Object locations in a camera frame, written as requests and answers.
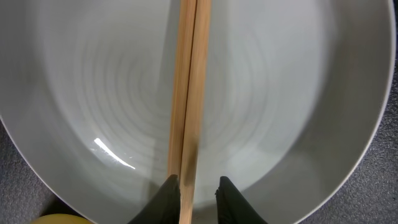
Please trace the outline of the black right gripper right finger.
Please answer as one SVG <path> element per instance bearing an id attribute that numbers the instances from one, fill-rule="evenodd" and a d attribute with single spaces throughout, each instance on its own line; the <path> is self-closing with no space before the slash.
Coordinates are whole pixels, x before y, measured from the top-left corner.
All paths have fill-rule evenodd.
<path id="1" fill-rule="evenodd" d="M 218 224 L 267 224 L 227 176 L 220 177 L 215 196 Z"/>

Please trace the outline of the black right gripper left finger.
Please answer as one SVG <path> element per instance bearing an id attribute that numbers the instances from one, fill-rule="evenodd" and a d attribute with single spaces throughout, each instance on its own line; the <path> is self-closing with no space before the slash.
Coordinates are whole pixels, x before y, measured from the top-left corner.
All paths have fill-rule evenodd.
<path id="1" fill-rule="evenodd" d="M 128 224 L 179 224 L 180 206 L 178 176 L 172 174 Z"/>

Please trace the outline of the wooden chopstick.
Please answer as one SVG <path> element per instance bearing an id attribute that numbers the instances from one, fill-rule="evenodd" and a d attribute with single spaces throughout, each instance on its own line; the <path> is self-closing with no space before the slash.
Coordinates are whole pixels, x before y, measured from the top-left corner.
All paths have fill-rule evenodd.
<path id="1" fill-rule="evenodd" d="M 197 1 L 181 0 L 175 56 L 174 88 L 170 117 L 167 175 L 179 175 L 187 108 L 188 81 L 192 56 Z"/>
<path id="2" fill-rule="evenodd" d="M 198 145 L 203 117 L 206 62 L 211 17 L 211 0 L 198 0 L 193 30 L 192 56 L 180 171 L 181 206 L 179 224 L 192 222 Z"/>

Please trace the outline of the yellow bowl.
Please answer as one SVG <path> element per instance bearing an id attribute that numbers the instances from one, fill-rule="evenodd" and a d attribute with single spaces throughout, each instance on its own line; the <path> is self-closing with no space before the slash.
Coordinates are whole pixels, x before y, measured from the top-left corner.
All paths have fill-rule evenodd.
<path id="1" fill-rule="evenodd" d="M 69 215 L 69 214 L 51 214 L 39 217 L 31 221 L 30 224 L 93 224 L 89 220 Z"/>

